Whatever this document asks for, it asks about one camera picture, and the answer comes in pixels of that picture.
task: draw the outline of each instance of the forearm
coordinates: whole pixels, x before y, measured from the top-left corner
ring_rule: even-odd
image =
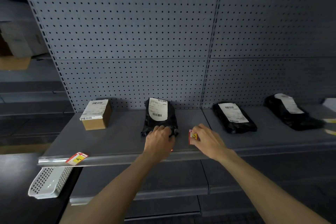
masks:
[[[266,224],[329,223],[246,163],[234,151],[225,149],[219,162],[236,179]]]
[[[78,216],[79,220],[99,224],[121,223],[143,179],[154,164],[150,156],[141,154],[86,205]]]

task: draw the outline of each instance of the white shipping label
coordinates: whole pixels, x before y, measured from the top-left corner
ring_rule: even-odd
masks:
[[[282,93],[278,93],[274,95],[275,98],[280,99],[283,103],[283,105],[285,106],[285,108],[287,109],[287,111],[289,111],[289,113],[291,114],[301,114],[301,113],[305,113],[303,112],[299,107],[297,107],[294,99],[290,96],[287,96],[285,94]]]
[[[156,121],[164,121],[168,118],[168,102],[166,100],[149,98],[149,116]]]
[[[102,119],[105,112],[108,99],[91,100],[86,106],[80,120],[96,120]]]
[[[249,122],[235,103],[222,103],[218,105],[222,109],[223,113],[225,114],[229,122],[235,122],[235,123]]]

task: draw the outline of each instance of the left hand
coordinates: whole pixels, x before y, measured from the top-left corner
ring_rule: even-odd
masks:
[[[164,126],[155,126],[146,137],[143,154],[148,156],[154,163],[159,163],[167,158],[175,144],[175,136],[169,138],[171,129]]]

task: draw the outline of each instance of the white plastic basket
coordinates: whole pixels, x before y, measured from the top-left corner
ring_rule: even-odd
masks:
[[[43,167],[31,183],[28,196],[37,199],[58,197],[73,167]]]

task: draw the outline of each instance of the black plastic package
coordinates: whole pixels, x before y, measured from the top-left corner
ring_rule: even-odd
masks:
[[[267,97],[265,106],[294,130],[323,128],[325,124],[323,120],[312,118],[308,112],[296,105],[292,97],[282,93]]]
[[[175,109],[173,105],[166,100],[149,98],[145,101],[146,117],[145,124],[141,131],[141,136],[147,136],[150,131],[153,131],[155,126],[170,127],[171,136],[179,134]]]
[[[226,132],[242,134],[257,131],[257,126],[247,113],[235,103],[220,102],[212,106],[212,110],[219,118]]]

